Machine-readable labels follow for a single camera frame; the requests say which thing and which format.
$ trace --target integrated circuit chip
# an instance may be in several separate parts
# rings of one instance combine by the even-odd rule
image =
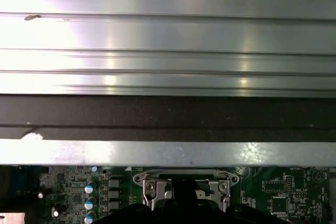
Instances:
[[[57,181],[64,181],[64,180],[65,180],[65,175],[64,175],[64,173],[58,173],[58,174],[56,175],[56,179],[57,179]]]
[[[275,214],[285,214],[287,212],[287,198],[273,197],[272,198],[272,212]]]
[[[75,203],[81,203],[82,202],[82,196],[81,195],[74,195],[73,196],[73,201]]]

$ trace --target black chip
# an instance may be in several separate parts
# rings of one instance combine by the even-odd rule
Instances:
[[[63,181],[65,180],[64,173],[58,173],[57,174],[57,181]]]
[[[277,197],[272,199],[272,212],[273,213],[286,213],[287,212],[287,198]]]
[[[82,202],[82,196],[81,195],[74,195],[73,196],[73,201],[75,203],[81,203]]]
[[[41,166],[40,167],[40,172],[48,174],[49,173],[49,167],[48,166]]]

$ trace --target electrolytic capacitor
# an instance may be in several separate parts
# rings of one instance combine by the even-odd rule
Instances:
[[[93,191],[95,190],[97,184],[96,182],[94,181],[90,181],[84,188],[84,191],[87,193],[87,194],[92,194]]]
[[[51,188],[46,188],[45,190],[40,191],[40,192],[37,194],[37,197],[38,197],[39,199],[43,199],[43,198],[49,196],[49,195],[52,194],[52,193],[53,193],[53,191],[52,191]]]
[[[84,223],[85,224],[91,224],[96,218],[96,213],[94,211],[88,212],[88,214],[84,218]]]
[[[92,173],[96,173],[98,171],[98,166],[92,166],[92,167],[90,167],[90,171]]]
[[[53,217],[58,217],[59,215],[61,215],[63,212],[65,212],[65,210],[67,210],[67,206],[66,205],[55,205],[53,206],[53,208],[51,209],[51,215]]]
[[[85,202],[84,207],[86,210],[91,210],[97,203],[96,198],[90,197],[88,200]]]

